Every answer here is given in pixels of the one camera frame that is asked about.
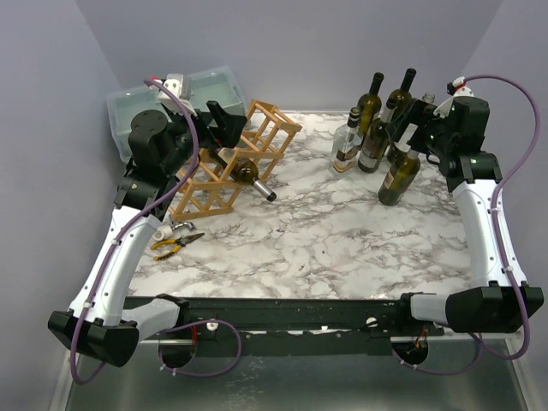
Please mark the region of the green wine bottle black neck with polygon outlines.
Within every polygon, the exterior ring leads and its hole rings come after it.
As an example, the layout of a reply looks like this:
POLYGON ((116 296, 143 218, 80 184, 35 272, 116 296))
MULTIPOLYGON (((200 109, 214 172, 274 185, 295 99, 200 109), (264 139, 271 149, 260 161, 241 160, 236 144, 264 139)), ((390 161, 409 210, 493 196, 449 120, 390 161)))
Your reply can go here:
POLYGON ((386 130, 396 109, 396 100, 389 98, 380 117, 375 119, 362 145, 358 158, 358 167, 366 173, 373 173, 379 167, 389 142, 389 134, 386 130))

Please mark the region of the green wine bottle silver neck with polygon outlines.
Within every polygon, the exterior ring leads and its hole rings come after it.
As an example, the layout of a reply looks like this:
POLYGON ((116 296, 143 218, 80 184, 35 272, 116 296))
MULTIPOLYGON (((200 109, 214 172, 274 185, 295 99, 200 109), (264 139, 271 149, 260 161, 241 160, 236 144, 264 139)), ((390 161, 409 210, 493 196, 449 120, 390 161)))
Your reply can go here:
POLYGON ((396 205, 408 190, 420 171, 419 153, 413 149, 406 152, 392 142, 387 154, 390 168, 378 191, 379 201, 388 206, 396 205))

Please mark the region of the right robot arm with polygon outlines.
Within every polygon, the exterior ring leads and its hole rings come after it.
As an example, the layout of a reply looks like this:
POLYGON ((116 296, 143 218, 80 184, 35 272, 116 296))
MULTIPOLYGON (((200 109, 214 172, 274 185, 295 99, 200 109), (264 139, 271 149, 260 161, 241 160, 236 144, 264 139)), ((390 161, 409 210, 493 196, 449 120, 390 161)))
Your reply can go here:
POLYGON ((471 289, 408 296, 408 306, 393 317, 403 335, 415 334, 425 322, 461 333, 512 333, 544 303, 542 289, 529 286, 509 238, 497 158, 482 149, 489 114, 489 104, 471 96, 451 97, 439 106, 413 99, 389 126, 391 138, 399 140, 414 125, 410 148, 438 159, 471 259, 471 289))

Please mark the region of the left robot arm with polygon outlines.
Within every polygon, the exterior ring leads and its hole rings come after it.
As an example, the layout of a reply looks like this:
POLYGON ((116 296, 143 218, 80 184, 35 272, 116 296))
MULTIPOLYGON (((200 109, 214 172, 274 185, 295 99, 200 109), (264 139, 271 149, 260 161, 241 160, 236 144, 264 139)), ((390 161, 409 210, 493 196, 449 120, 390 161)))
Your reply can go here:
POLYGON ((218 102, 189 118, 144 110, 130 123, 132 157, 118 186, 115 207, 104 244, 92 271, 67 311, 55 311, 48 321, 52 334, 70 351, 74 364, 85 355, 112 366, 124 366, 137 344, 164 331, 183 337, 190 318, 184 301, 160 295, 127 309, 128 286, 147 243, 164 220, 180 182, 177 172, 196 163, 202 148, 233 148, 246 117, 230 114, 218 102))

